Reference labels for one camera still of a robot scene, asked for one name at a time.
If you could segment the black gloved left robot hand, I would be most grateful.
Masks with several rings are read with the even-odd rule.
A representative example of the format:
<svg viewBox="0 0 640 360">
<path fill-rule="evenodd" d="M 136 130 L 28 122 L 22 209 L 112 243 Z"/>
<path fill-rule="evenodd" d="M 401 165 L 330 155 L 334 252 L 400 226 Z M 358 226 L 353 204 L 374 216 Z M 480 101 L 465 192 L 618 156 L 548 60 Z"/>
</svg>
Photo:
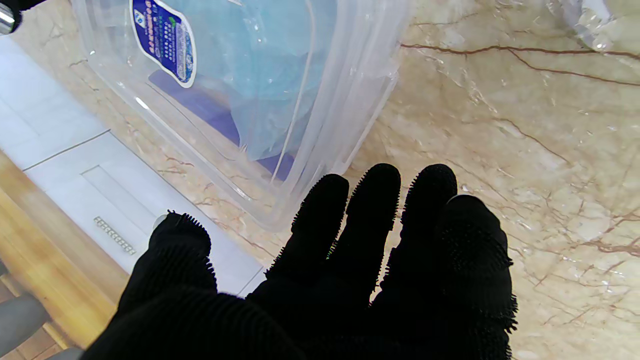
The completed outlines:
<svg viewBox="0 0 640 360">
<path fill-rule="evenodd" d="M 170 210 L 150 235 L 105 330 L 83 360 L 509 360 L 517 328 L 508 238 L 445 164 L 406 195 L 386 163 L 309 191 L 291 236 L 245 297 L 221 292 L 211 239 Z"/>
</svg>

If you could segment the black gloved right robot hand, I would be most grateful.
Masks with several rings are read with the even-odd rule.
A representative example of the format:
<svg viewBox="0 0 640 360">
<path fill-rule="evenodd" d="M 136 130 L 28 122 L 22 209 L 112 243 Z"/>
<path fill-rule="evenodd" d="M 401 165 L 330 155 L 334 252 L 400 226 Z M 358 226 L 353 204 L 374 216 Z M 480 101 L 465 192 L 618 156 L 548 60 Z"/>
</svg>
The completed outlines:
<svg viewBox="0 0 640 360">
<path fill-rule="evenodd" d="M 23 14 L 45 0 L 0 0 L 0 35 L 16 32 L 23 22 Z"/>
</svg>

